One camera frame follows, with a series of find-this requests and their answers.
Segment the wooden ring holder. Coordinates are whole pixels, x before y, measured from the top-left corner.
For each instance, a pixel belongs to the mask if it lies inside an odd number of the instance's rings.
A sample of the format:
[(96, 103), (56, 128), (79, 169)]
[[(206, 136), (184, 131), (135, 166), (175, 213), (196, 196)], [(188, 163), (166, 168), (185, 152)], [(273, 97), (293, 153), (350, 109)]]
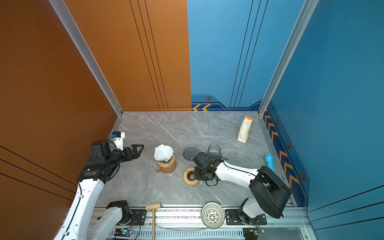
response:
[(199, 180), (197, 180), (197, 175), (195, 173), (195, 168), (188, 168), (184, 172), (184, 181), (189, 186), (194, 186), (199, 183)]
[(158, 162), (159, 166), (162, 168), (169, 168), (172, 167), (175, 164), (175, 159), (171, 158), (171, 160), (167, 163)]

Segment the white paper coffee filter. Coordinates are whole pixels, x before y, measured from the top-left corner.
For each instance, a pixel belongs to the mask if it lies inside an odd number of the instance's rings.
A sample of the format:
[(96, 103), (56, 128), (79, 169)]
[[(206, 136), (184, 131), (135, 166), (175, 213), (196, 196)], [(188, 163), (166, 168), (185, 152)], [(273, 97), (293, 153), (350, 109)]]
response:
[(170, 162), (173, 156), (174, 156), (174, 151), (170, 146), (159, 145), (158, 147), (155, 148), (154, 158), (156, 161), (160, 163), (165, 164)]

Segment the grey glass pitcher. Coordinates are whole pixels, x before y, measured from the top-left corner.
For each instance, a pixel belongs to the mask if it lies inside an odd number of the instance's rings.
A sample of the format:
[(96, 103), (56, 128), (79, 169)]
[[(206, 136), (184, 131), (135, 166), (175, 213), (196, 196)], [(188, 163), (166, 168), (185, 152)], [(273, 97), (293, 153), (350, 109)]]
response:
[(222, 149), (218, 144), (211, 143), (206, 152), (208, 158), (220, 158), (222, 156)]

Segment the orange glass carafe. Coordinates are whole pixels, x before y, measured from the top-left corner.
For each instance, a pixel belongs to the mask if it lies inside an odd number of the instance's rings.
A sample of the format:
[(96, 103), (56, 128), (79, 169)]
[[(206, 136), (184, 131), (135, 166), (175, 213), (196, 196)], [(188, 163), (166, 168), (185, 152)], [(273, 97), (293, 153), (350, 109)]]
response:
[(177, 168), (177, 164), (173, 164), (173, 165), (168, 166), (168, 167), (164, 167), (164, 166), (159, 165), (156, 168), (156, 173), (163, 172), (165, 174), (170, 174), (170, 173), (174, 172), (176, 168)]

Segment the coffee filter pack orange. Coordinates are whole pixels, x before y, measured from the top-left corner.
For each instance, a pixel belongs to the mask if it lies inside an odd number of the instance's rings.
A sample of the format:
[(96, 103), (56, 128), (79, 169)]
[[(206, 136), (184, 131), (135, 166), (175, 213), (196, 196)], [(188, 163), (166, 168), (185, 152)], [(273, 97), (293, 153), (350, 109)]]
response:
[(245, 116), (239, 130), (238, 141), (242, 143), (247, 142), (250, 131), (251, 131), (252, 123), (253, 123), (253, 119), (251, 117)]

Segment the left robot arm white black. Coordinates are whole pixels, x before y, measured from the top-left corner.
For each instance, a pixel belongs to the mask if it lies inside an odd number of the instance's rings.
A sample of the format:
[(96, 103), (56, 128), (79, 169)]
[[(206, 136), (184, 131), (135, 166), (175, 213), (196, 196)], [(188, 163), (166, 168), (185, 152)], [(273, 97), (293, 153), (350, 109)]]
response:
[(122, 163), (138, 159), (144, 149), (144, 145), (120, 147), (120, 143), (121, 140), (116, 141), (113, 147), (108, 140), (92, 143), (92, 155), (77, 178), (75, 198), (56, 240), (105, 240), (116, 225), (132, 219), (128, 202), (114, 201), (107, 205), (101, 219), (89, 228), (97, 199), (106, 183), (116, 175)]

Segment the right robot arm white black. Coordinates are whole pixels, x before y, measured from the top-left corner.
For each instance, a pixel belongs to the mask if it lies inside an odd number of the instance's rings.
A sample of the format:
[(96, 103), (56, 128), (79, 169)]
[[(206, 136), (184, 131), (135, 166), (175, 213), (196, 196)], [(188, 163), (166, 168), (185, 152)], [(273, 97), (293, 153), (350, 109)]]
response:
[(246, 169), (231, 165), (222, 159), (194, 167), (198, 181), (227, 181), (250, 189), (252, 198), (246, 198), (238, 209), (241, 222), (250, 225), (261, 215), (275, 219), (284, 216), (283, 211), (292, 190), (267, 166)]

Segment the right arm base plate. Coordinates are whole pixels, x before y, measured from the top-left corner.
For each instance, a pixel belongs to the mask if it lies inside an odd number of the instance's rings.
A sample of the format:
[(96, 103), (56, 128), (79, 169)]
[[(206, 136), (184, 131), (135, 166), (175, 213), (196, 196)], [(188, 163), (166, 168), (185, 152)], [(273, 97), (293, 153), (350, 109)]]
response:
[(266, 226), (267, 218), (265, 215), (259, 215), (253, 219), (246, 217), (244, 220), (240, 218), (239, 212), (237, 209), (227, 209), (225, 210), (226, 223), (229, 226), (234, 225), (259, 225)]

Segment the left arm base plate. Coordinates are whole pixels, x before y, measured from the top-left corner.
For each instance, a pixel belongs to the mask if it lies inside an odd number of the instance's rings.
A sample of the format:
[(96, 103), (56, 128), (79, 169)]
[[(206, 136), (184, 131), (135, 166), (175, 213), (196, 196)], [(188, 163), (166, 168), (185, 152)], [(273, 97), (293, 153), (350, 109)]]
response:
[(118, 226), (144, 226), (146, 221), (147, 211), (145, 209), (130, 209), (130, 219), (128, 222), (122, 224), (118, 223)]

